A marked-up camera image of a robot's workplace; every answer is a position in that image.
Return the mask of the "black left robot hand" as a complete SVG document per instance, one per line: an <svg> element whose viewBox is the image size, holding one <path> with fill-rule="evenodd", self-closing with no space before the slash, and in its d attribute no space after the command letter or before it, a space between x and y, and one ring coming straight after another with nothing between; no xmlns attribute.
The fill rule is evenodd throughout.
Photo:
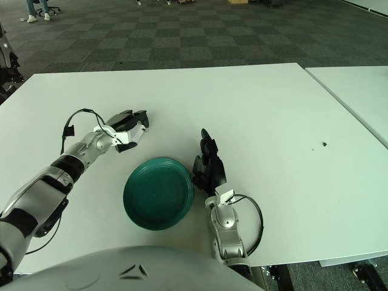
<svg viewBox="0 0 388 291"><path fill-rule="evenodd" d="M111 117L106 126L113 130L117 141L116 151L121 153L138 145L140 138L149 128L149 119L145 110L125 110Z"/></svg>

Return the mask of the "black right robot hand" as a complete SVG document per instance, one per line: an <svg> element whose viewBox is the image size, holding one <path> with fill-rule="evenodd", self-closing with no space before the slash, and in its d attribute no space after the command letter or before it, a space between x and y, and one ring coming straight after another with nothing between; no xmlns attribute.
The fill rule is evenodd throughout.
<svg viewBox="0 0 388 291"><path fill-rule="evenodd" d="M216 195L216 188L227 182L224 165L218 156L216 141L206 129L201 129L201 156L197 155L192 168L192 182L208 196Z"/></svg>

